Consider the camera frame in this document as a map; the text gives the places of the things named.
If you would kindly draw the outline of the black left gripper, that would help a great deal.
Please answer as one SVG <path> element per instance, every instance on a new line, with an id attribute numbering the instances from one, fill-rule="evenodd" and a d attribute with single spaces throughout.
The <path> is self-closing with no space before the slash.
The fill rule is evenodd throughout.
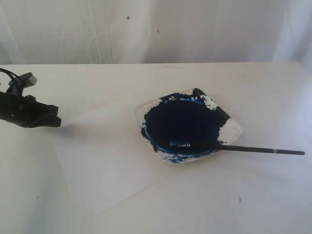
<path id="1" fill-rule="evenodd" d="M 37 102 L 34 96 L 0 93 L 0 119 L 21 127 L 59 127 L 58 111 L 57 106 Z"/>

